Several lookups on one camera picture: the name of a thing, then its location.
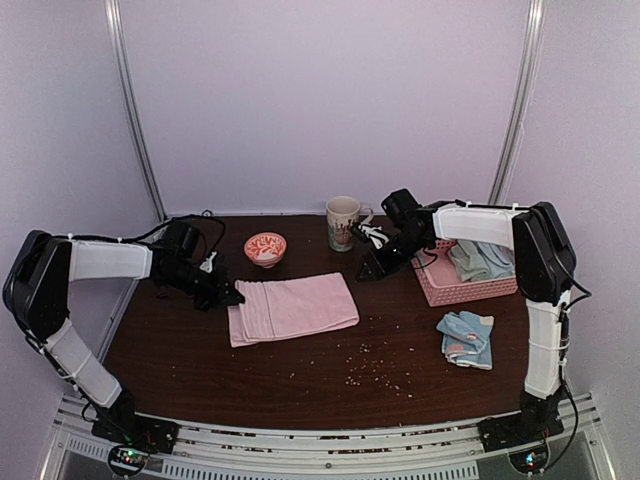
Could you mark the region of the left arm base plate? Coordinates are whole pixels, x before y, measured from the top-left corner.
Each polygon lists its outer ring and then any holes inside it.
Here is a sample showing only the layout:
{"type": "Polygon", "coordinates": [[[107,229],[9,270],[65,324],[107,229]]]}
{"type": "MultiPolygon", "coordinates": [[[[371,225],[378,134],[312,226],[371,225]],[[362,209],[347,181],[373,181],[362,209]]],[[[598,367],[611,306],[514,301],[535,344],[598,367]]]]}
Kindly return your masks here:
{"type": "Polygon", "coordinates": [[[100,418],[93,423],[91,433],[95,437],[146,453],[171,454],[178,437],[179,425],[172,421],[136,415],[134,428],[126,433],[122,427],[116,427],[100,418]]]}

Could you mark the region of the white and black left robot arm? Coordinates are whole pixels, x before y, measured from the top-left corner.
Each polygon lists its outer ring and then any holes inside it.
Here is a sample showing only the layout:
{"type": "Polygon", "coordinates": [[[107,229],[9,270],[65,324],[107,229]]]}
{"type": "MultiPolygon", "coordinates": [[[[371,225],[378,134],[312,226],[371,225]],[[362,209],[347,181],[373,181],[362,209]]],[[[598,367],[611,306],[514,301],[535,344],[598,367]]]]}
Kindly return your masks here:
{"type": "Polygon", "coordinates": [[[6,278],[2,298],[27,342],[96,409],[123,444],[144,433],[127,389],[110,374],[71,321],[69,287],[84,280],[149,279],[191,297],[194,307],[238,306],[244,296],[228,280],[218,252],[192,256],[202,237],[193,216],[171,218],[137,237],[52,235],[31,231],[6,278]]]}

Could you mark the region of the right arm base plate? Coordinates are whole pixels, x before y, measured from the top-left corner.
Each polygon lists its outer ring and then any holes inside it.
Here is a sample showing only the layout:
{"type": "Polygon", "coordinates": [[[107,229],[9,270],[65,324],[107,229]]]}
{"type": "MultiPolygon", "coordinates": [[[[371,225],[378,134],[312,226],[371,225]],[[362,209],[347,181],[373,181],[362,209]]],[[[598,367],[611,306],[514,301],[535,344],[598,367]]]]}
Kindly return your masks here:
{"type": "Polygon", "coordinates": [[[477,424],[477,428],[486,453],[541,442],[564,432],[559,418],[551,418],[540,424],[521,412],[486,418],[477,424]]]}

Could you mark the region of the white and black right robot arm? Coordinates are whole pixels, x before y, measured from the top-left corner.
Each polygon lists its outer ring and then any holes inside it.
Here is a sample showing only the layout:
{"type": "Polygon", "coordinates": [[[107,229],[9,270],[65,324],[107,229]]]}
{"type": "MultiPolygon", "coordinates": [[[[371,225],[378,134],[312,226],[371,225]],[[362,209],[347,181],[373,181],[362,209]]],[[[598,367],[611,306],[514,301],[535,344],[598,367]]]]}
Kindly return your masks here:
{"type": "Polygon", "coordinates": [[[555,207],[549,202],[519,207],[463,201],[423,206],[406,189],[391,193],[382,207],[395,234],[367,220],[351,228],[358,240],[372,245],[362,257],[360,280],[390,276],[440,240],[489,243],[513,252],[517,285],[528,309],[529,355],[521,412],[512,430],[519,440],[535,440],[550,426],[563,395],[568,312],[575,286],[576,255],[555,207]]]}

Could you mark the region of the large pink towel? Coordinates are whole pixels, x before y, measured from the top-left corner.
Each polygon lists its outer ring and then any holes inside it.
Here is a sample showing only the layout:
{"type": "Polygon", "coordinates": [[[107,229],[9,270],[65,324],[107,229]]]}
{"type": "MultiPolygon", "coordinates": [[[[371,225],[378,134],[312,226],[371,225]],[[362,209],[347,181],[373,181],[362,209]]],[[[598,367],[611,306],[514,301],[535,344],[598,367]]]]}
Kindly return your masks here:
{"type": "Polygon", "coordinates": [[[228,309],[233,348],[289,340],[355,326],[356,303],[342,274],[282,281],[242,281],[245,302],[228,309]]]}

